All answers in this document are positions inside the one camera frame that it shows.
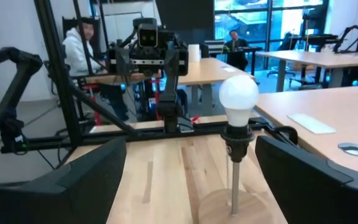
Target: wooden tabletop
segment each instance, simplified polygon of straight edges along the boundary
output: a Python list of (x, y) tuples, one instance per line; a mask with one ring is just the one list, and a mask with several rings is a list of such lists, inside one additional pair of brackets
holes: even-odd
[[(300, 145), (308, 151), (358, 171), (358, 156), (337, 147), (342, 142), (358, 144), (358, 87), (261, 94), (255, 109), (276, 126), (294, 127)], [(312, 116), (336, 133), (313, 134), (287, 117), (293, 113)]]
[(323, 68), (343, 68), (358, 66), (358, 55), (342, 55), (330, 52), (303, 52), (297, 50), (281, 50), (275, 52), (257, 52), (264, 57), (278, 58)]
[[(266, 135), (263, 131), (255, 134)], [(79, 147), (70, 159), (96, 147)], [(264, 224), (287, 223), (261, 173), (254, 149), (255, 141), (241, 163), (240, 189), (267, 206), (271, 217), (266, 217)], [(107, 224), (198, 223), (202, 199), (226, 187), (226, 147), (218, 135), (130, 142)]]
[[(153, 77), (161, 77), (161, 74), (156, 74)], [(143, 73), (134, 73), (131, 75), (130, 81), (131, 82), (141, 82), (142, 80), (148, 79), (144, 76)], [(96, 83), (103, 83), (103, 84), (117, 84), (123, 83), (122, 77), (119, 75), (109, 75), (108, 73), (99, 73), (92, 77), (86, 78), (87, 84), (96, 84)]]
[[(243, 72), (231, 65), (228, 65), (216, 58), (202, 58), (199, 62), (189, 62), (188, 74), (179, 77), (179, 85), (201, 85), (222, 82), (234, 75), (244, 74), (254, 79), (252, 75)], [(115, 79), (111, 76), (95, 76), (86, 79), (87, 83), (105, 83), (110, 84)]]

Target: person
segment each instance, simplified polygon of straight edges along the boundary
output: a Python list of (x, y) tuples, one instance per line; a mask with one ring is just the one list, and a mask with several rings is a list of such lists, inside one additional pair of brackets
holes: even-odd
[[(94, 20), (92, 18), (83, 17), (81, 18), (83, 22), (83, 31), (86, 39), (86, 45), (88, 47), (89, 54), (93, 56), (93, 49), (90, 44), (90, 40), (94, 34), (93, 23)], [(76, 77), (81, 75), (87, 75), (88, 72), (88, 64), (86, 63), (85, 51), (83, 48), (83, 43), (81, 40), (79, 27), (74, 27), (67, 31), (67, 37), (63, 41), (63, 45), (65, 46), (66, 51), (66, 59), (65, 63), (70, 66), (70, 76)], [(98, 73), (103, 70), (102, 66), (106, 66), (104, 61), (100, 61), (99, 63), (89, 58), (91, 62), (91, 68), (93, 73)], [(120, 84), (117, 85), (103, 85), (99, 84), (99, 89), (101, 94), (106, 96), (109, 100), (109, 104), (113, 108), (117, 117), (123, 121), (127, 121), (128, 109), (124, 103), (122, 98), (122, 90)]]
[[(236, 52), (239, 47), (248, 47), (248, 42), (244, 39), (239, 38), (238, 33), (235, 30), (230, 31), (231, 40), (226, 42), (224, 45), (230, 49), (231, 52)], [(227, 55), (227, 63), (244, 71), (248, 65), (248, 60), (243, 52)]]

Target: blue light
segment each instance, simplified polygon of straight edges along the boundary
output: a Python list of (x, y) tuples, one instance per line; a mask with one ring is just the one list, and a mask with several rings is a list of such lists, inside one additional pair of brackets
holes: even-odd
[(354, 81), (352, 82), (352, 86), (358, 86), (358, 80), (354, 80)]

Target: white light bulb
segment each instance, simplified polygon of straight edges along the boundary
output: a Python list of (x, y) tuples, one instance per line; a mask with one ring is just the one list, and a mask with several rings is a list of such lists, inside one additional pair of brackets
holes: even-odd
[(258, 86), (248, 75), (228, 78), (219, 89), (219, 100), (224, 107), (228, 123), (233, 127), (244, 127), (248, 124), (258, 98)]

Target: wooden base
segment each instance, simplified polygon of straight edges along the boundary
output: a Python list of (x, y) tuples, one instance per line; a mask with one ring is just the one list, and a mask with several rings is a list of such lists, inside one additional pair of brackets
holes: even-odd
[(231, 189), (217, 190), (207, 195), (200, 204), (200, 224), (261, 224), (271, 223), (272, 215), (257, 197), (239, 192), (239, 212), (231, 215)]

